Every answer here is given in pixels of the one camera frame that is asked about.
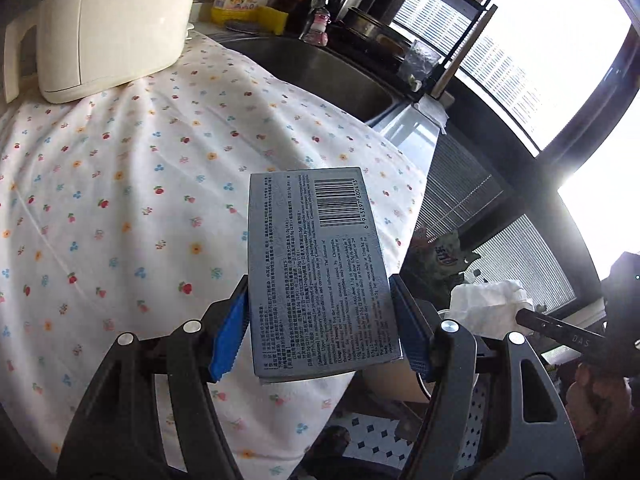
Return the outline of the person's right hand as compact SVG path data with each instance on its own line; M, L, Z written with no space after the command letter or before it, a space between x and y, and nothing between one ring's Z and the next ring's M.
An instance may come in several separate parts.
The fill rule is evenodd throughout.
M585 363L577 367L565 408L578 440L595 450L620 434L634 410L626 378L598 376Z

